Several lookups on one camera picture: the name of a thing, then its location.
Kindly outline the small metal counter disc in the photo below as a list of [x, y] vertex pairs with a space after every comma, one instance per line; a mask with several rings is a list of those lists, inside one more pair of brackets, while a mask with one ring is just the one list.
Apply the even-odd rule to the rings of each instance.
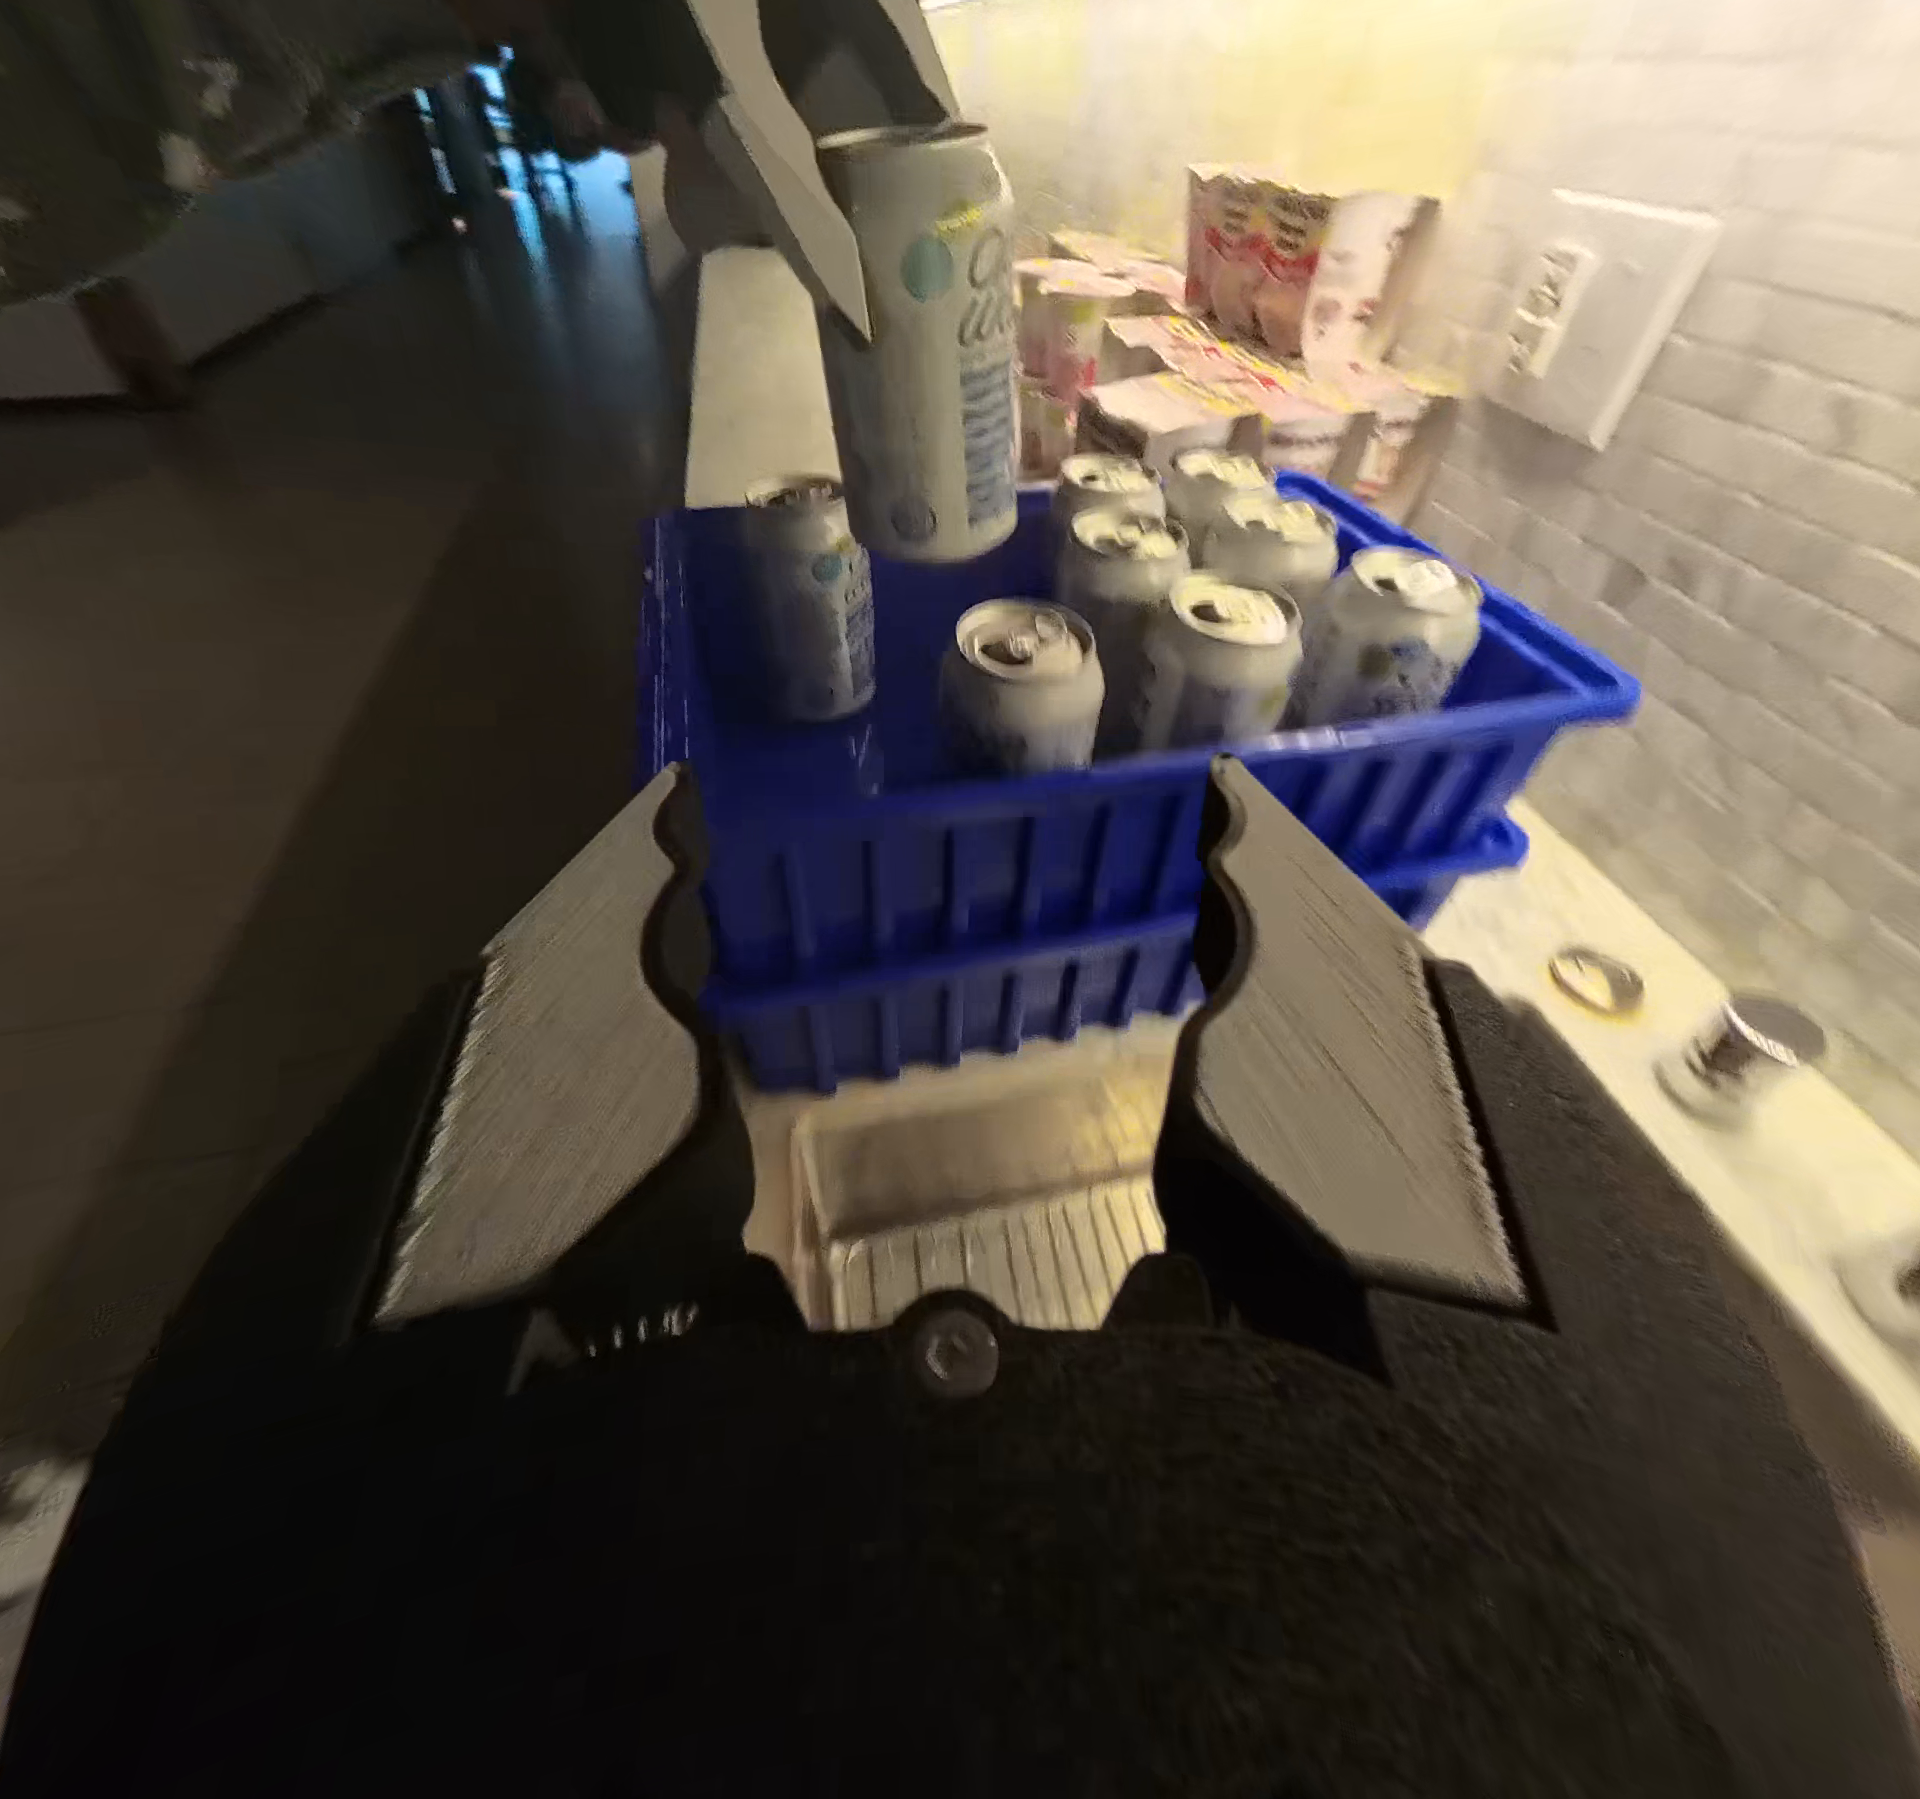
[[1592, 944], [1561, 947], [1547, 960], [1547, 981], [1574, 1007], [1598, 1018], [1632, 1018], [1645, 999], [1642, 971]]

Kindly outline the cluster of white cans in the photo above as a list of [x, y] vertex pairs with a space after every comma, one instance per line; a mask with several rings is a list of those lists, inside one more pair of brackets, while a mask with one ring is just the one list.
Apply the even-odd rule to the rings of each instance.
[[1068, 455], [1041, 538], [1047, 591], [977, 599], [939, 643], [928, 708], [957, 770], [1213, 751], [1288, 712], [1427, 712], [1478, 648], [1468, 574], [1392, 543], [1339, 565], [1331, 510], [1242, 453], [1188, 449], [1171, 487], [1134, 459]]

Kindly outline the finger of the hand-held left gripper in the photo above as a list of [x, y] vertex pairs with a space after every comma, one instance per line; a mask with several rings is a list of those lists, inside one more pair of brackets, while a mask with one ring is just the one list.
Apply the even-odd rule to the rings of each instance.
[[698, 135], [755, 233], [780, 248], [851, 343], [872, 339], [867, 274], [851, 223], [767, 51], [758, 0], [681, 0], [714, 88], [697, 103]]
[[923, 0], [832, 0], [832, 5], [890, 123], [936, 125], [957, 119], [957, 99]]

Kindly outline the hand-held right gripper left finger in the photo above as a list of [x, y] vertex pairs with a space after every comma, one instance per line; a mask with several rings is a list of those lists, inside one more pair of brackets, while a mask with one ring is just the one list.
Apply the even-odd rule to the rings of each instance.
[[746, 1256], [755, 1159], [701, 1007], [708, 858], [672, 762], [487, 947], [380, 1326], [513, 1299], [630, 1321]]

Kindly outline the white marble desk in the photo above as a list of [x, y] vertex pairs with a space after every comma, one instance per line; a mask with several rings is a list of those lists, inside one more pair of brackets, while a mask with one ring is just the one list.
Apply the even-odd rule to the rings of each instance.
[[[690, 504], [725, 504], [765, 475], [839, 466], [813, 298], [777, 252], [725, 248], [681, 274], [690, 306]], [[1712, 1011], [1723, 984], [1632, 892], [1519, 799], [1520, 867], [1463, 888], [1427, 938], [1500, 994], [1536, 1004], [1701, 1204], [1733, 1300], [1772, 1358], [1793, 1418], [1835, 1474], [1871, 1549], [1915, 1556], [1915, 1358], [1885, 1346], [1837, 1283], [1849, 1242], [1915, 1220], [1915, 1160], [1827, 1077], [1788, 1079], [1742, 1127], [1667, 1099], [1657, 1059]], [[1622, 1019], [1574, 1007], [1547, 960], [1592, 944], [1642, 971]]]

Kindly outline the person's dark patterned clothing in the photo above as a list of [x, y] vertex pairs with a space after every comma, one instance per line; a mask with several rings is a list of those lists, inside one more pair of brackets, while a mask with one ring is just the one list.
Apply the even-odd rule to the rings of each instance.
[[445, 0], [1, 0], [4, 306], [475, 53]]

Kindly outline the white drink can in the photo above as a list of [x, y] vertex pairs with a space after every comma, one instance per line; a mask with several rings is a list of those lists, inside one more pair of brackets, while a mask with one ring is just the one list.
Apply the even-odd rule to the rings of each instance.
[[822, 319], [851, 533], [899, 563], [968, 563], [1019, 522], [1012, 187], [980, 125], [826, 135], [870, 336]]

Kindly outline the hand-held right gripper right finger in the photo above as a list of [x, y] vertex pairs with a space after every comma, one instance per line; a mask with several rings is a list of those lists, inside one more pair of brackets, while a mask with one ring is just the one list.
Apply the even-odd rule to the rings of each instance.
[[1154, 1193], [1225, 1310], [1525, 1310], [1427, 951], [1235, 756], [1210, 759]]

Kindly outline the pale furniture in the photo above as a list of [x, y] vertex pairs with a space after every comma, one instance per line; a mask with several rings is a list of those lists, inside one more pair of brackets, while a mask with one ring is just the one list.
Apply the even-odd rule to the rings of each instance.
[[359, 128], [227, 183], [130, 269], [1, 315], [1, 399], [113, 399], [170, 387], [209, 352], [338, 294], [438, 217], [396, 141]]

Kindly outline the steel sink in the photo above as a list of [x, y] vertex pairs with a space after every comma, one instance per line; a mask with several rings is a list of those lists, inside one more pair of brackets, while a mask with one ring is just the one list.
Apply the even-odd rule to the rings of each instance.
[[1108, 1181], [1147, 1181], [1176, 1019], [971, 1053], [851, 1079], [826, 1097], [741, 1087], [755, 1160], [746, 1246], [770, 1258], [809, 1327], [825, 1321], [830, 1240]]

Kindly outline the white wall outlet plate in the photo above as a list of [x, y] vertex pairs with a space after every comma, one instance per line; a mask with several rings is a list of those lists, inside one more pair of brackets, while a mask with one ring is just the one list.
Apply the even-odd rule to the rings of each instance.
[[1605, 453], [1720, 237], [1707, 211], [1554, 187], [1524, 229], [1484, 399]]

